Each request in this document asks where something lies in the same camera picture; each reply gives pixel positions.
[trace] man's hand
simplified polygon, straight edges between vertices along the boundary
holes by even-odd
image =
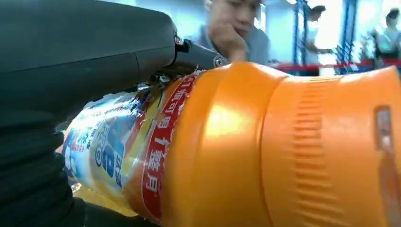
[[[230,23],[215,22],[208,27],[209,37],[218,52],[230,61],[246,60],[245,40]]]

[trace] orange plastic bottle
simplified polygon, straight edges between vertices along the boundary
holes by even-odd
[[[91,180],[78,178],[164,227],[399,227],[400,94],[396,68],[299,78],[234,63],[161,92],[113,161],[91,140],[75,159]]]

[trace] white wall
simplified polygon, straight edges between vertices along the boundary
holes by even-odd
[[[359,0],[357,8],[355,39],[360,40],[361,36],[373,31],[380,24],[383,16],[383,0]]]
[[[204,0],[104,0],[161,11],[169,15],[181,36],[196,33],[206,20]]]
[[[266,34],[270,39],[270,57],[292,62],[294,43],[294,11],[287,3],[267,6]]]

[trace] plastic wrap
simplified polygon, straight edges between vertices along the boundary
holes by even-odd
[[[58,149],[69,177],[159,223],[164,159],[199,73],[87,104]]]

